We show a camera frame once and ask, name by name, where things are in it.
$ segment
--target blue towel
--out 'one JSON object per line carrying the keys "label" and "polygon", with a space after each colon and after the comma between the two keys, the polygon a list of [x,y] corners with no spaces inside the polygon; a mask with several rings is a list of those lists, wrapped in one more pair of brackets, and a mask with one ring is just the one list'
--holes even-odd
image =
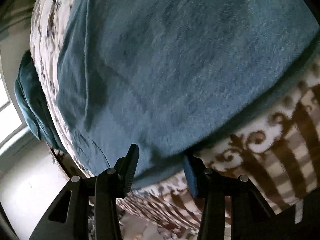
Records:
{"label": "blue towel", "polygon": [[318,31],[303,0],[75,0],[56,103],[86,168],[97,175],[136,143],[132,188],[147,186],[275,102]]}
{"label": "blue towel", "polygon": [[43,138],[54,149],[66,153],[53,124],[30,50],[27,50],[22,57],[14,93],[33,135],[39,140]]}

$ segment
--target brown and white patterned fabric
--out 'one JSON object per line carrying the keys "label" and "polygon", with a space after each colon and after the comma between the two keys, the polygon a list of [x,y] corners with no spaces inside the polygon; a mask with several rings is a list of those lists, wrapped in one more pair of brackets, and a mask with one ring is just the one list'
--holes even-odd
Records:
{"label": "brown and white patterned fabric", "polygon": [[[78,167],[68,128],[55,105],[57,60],[74,0],[37,0],[30,50],[61,141]],[[228,138],[196,153],[222,175],[246,174],[276,213],[297,203],[320,183],[320,56],[304,66],[305,75],[283,99]],[[183,171],[161,183],[117,199],[124,210],[172,231],[199,228],[204,201],[193,199]],[[230,199],[226,198],[225,239],[230,238]]]}

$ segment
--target floor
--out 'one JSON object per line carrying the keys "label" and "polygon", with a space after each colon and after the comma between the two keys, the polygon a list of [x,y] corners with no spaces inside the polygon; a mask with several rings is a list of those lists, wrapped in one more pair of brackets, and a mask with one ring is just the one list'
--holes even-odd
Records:
{"label": "floor", "polygon": [[52,161],[47,145],[27,146],[23,157],[0,181],[0,202],[20,240],[28,240],[67,178]]}

